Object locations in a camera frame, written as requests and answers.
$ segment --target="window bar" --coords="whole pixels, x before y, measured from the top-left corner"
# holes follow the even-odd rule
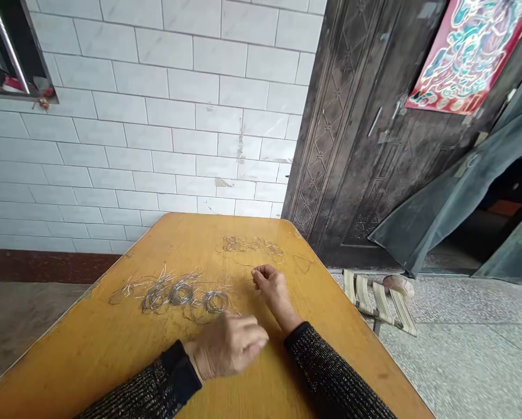
[[[26,83],[26,78],[24,77],[24,73],[22,72],[22,68],[20,67],[20,62],[18,61],[18,57],[16,56],[15,49],[12,46],[12,42],[10,41],[9,34],[6,31],[5,23],[1,18],[0,14],[0,33],[3,38],[3,42],[5,43],[5,47],[7,52],[9,53],[10,60],[12,61],[12,66],[15,68],[16,77],[22,86],[22,90],[25,93],[30,94],[30,89],[28,88],[28,83]]]

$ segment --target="white tiled wall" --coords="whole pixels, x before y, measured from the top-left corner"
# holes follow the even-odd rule
[[[0,99],[0,248],[279,218],[325,0],[31,0],[60,104]]]

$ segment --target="window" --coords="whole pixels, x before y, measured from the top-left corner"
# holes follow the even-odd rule
[[[0,97],[51,100],[55,90],[22,0],[0,0]]]

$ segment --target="stool leg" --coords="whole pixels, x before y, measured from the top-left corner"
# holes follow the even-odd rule
[[[375,336],[379,337],[379,330],[381,330],[381,321],[374,319],[373,320],[373,333]]]

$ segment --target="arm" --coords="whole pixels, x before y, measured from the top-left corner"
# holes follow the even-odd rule
[[[206,325],[195,341],[182,344],[178,340],[77,418],[173,418],[204,381],[240,373],[267,340],[255,317],[223,313]]]
[[[284,274],[270,265],[256,267],[251,274],[287,336],[284,346],[305,377],[321,417],[395,418],[362,377],[295,312]]]

